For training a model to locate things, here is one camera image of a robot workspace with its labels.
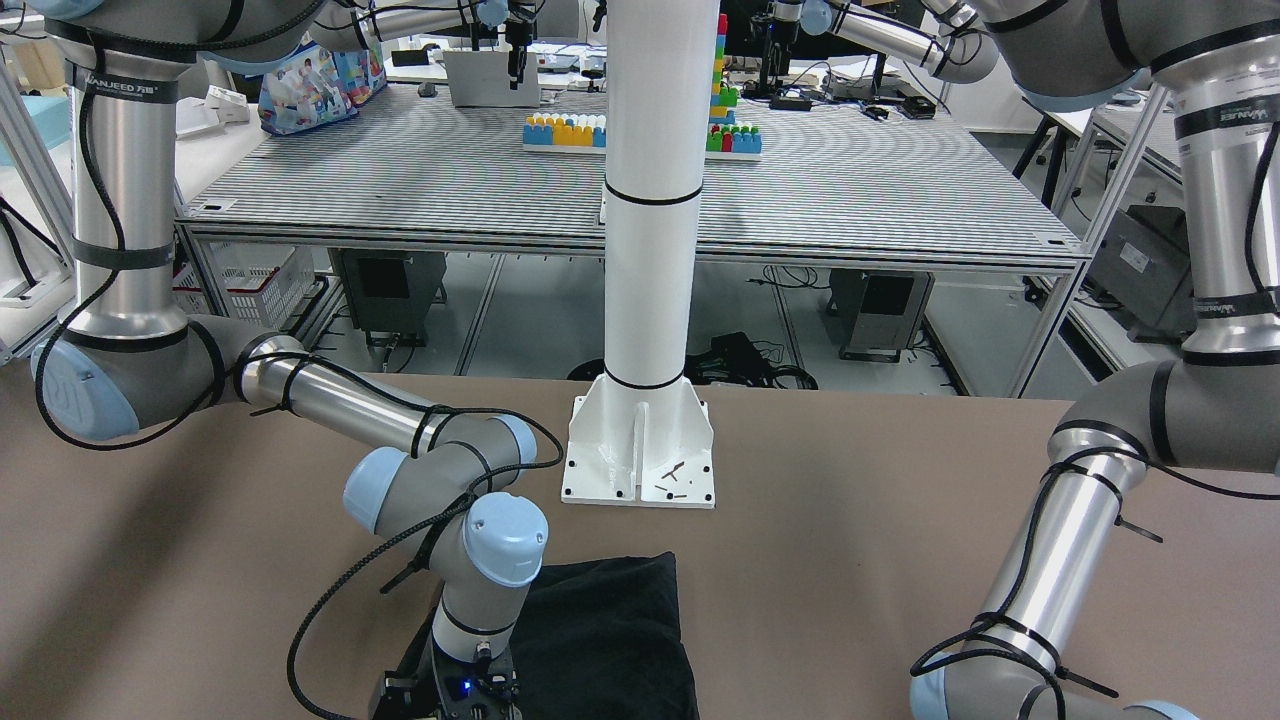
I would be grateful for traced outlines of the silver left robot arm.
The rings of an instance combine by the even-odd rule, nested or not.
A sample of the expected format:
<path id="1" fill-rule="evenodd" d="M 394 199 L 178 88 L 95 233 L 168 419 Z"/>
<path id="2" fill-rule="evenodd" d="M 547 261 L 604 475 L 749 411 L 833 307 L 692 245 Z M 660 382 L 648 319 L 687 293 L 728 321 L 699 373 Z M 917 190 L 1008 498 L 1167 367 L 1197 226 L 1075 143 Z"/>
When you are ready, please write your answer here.
<path id="1" fill-rule="evenodd" d="M 1275 1 L 978 1 L 1015 82 L 1043 109 L 1108 99 L 1149 69 L 1175 101 L 1196 331 L 1172 361 L 1117 372 L 1057 424 L 1051 464 L 983 610 L 911 666 L 918 719 L 1184 719 L 1061 685 L 1073 630 L 1123 502 L 1152 468 L 1276 471 Z"/>

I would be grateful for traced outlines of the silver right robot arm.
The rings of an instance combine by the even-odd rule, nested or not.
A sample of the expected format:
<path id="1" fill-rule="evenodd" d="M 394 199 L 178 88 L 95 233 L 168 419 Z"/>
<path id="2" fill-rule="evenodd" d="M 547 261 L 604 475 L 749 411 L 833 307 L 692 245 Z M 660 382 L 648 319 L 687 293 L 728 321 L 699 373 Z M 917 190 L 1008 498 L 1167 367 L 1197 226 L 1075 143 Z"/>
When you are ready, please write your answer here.
<path id="1" fill-rule="evenodd" d="M 37 1 L 74 90 L 77 304 L 35 351 L 36 400 L 70 445 L 148 442 L 189 415 L 242 401 L 372 446 L 347 510 L 383 548 L 416 541 L 406 574 L 431 570 L 442 597 L 372 715 L 517 719 L 509 647 L 541 569 L 541 510 L 508 492 L 538 466 L 539 425 L 451 407 L 376 383 L 296 340 L 228 316 L 191 316 L 172 296 L 173 135 L 183 70 L 204 55 L 271 69 L 308 33 L 360 49 L 346 1 Z"/>

